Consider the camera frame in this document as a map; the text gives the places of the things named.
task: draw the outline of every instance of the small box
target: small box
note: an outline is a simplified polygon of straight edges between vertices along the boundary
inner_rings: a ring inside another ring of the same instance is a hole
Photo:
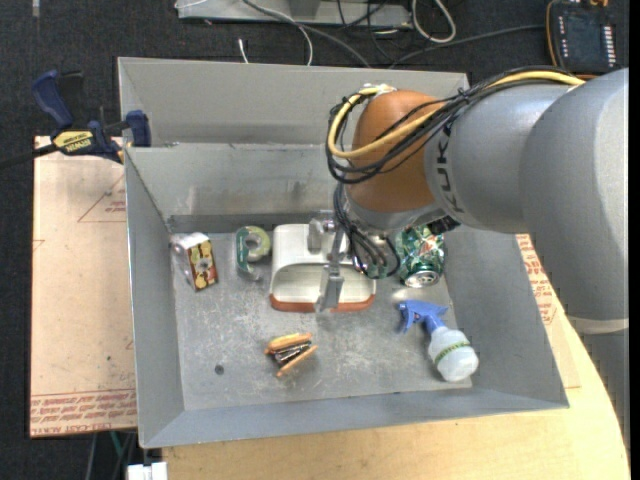
[[[204,233],[174,237],[171,249],[189,284],[199,291],[218,281],[213,247]]]

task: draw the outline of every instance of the clamp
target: clamp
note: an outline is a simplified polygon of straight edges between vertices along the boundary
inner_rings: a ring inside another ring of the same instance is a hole
[[[127,145],[148,147],[151,145],[151,130],[147,116],[141,110],[132,110],[124,121],[103,126],[97,120],[90,120],[86,126],[76,128],[76,119],[62,97],[58,82],[78,95],[82,75],[71,73],[62,77],[54,69],[47,71],[31,85],[31,93],[40,109],[49,114],[56,122],[56,129],[50,135],[51,144],[29,151],[26,154],[0,161],[0,169],[29,161],[39,156],[60,151],[68,156],[93,155],[124,161],[122,147],[112,140],[112,135],[131,129],[133,140]]]

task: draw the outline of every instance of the blue spray nozzle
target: blue spray nozzle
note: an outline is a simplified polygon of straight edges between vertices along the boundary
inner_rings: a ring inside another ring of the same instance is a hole
[[[438,306],[423,300],[405,300],[398,304],[398,310],[404,318],[404,332],[406,333],[414,323],[424,323],[429,335],[438,327],[444,327],[444,322],[439,317],[447,311],[446,306]]]

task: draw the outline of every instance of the yellow cable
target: yellow cable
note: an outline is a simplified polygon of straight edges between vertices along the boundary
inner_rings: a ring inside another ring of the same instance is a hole
[[[556,73],[555,71],[528,71],[526,73],[518,73],[515,75],[508,75],[501,78],[497,82],[492,83],[489,87],[495,87],[496,85],[502,85],[509,82],[519,82],[521,80],[552,80],[554,82],[561,82],[567,85],[582,85],[584,80],[580,80],[572,75],[563,75],[562,73]]]
[[[526,73],[519,73],[515,75],[508,75],[504,78],[501,78],[500,80],[497,80],[496,82],[492,83],[488,87],[494,87],[496,85],[502,85],[509,82],[517,82],[521,80],[532,80],[532,79],[552,80],[554,82],[561,82],[567,85],[574,85],[574,86],[582,85],[583,83],[585,83],[584,80],[580,80],[579,78],[576,78],[574,76],[563,75],[562,73],[556,73],[555,71],[540,70],[540,71],[529,71]],[[409,133],[415,131],[422,123],[424,123],[436,112],[435,110],[433,110],[432,112],[429,112],[423,116],[420,116],[418,119],[415,119],[414,121],[411,121],[410,123],[407,123],[406,125],[400,128],[397,128],[396,130],[381,137],[379,140],[375,142],[371,142],[370,144],[367,144],[366,146],[362,146],[361,148],[358,148],[352,151],[341,151],[338,148],[336,148],[336,134],[338,131],[338,126],[340,125],[344,117],[347,115],[349,109],[353,107],[356,103],[358,103],[358,101],[360,101],[360,99],[363,96],[372,96],[377,94],[381,90],[382,89],[380,87],[363,88],[360,91],[358,91],[356,94],[351,96],[342,105],[342,107],[336,114],[336,117],[331,122],[331,126],[329,127],[329,133],[327,134],[327,147],[329,148],[329,151],[333,156],[338,158],[343,158],[343,159],[351,159],[351,158],[357,158],[362,155],[366,155],[367,153],[370,153],[378,149],[380,146],[383,146],[397,139],[398,137],[408,135]]]

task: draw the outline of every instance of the white plastic container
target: white plastic container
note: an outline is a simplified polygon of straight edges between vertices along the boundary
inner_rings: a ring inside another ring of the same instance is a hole
[[[429,358],[447,382],[458,382],[478,368],[478,356],[462,331],[438,327],[431,334]]]

